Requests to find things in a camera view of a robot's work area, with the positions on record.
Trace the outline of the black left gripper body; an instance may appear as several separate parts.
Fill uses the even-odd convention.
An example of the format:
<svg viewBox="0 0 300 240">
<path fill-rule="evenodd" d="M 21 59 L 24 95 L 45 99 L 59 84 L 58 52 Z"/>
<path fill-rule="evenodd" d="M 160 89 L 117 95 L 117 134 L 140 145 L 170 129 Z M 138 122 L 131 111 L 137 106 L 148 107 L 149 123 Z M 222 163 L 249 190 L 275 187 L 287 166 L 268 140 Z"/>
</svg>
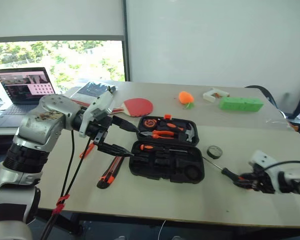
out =
<svg viewBox="0 0 300 240">
<path fill-rule="evenodd" d="M 106 116 L 101 120 L 90 121 L 86 128 L 86 135 L 93 141 L 98 148 L 112 148 L 105 142 L 108 129 L 112 125 L 113 118 Z"/>
</svg>

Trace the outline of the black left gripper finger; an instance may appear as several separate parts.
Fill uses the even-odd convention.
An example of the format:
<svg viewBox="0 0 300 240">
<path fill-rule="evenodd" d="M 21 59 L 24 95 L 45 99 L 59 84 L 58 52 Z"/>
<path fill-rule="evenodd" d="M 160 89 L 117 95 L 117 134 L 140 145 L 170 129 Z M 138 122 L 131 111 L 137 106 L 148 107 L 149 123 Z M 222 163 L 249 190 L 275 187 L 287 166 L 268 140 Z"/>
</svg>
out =
<svg viewBox="0 0 300 240">
<path fill-rule="evenodd" d="M 112 124 L 118 126 L 120 129 L 123 129 L 127 132 L 133 132 L 133 133 L 140 132 L 139 129 L 133 123 L 115 115 L 112 117 Z"/>
<path fill-rule="evenodd" d="M 115 157 L 134 156 L 129 150 L 116 144 L 101 143 L 97 145 L 97 150 Z"/>
</svg>

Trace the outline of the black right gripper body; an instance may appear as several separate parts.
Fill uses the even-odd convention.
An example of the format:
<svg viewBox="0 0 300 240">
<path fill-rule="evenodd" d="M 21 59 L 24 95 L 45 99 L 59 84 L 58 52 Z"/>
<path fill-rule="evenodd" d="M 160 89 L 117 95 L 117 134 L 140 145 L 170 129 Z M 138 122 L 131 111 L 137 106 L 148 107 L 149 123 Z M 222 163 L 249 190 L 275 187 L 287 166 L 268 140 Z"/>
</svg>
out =
<svg viewBox="0 0 300 240">
<path fill-rule="evenodd" d="M 275 193 L 275 189 L 268 173 L 262 170 L 261 167 L 255 167 L 252 173 L 254 174 L 253 181 L 258 191 L 261 191 L 264 194 Z"/>
</svg>

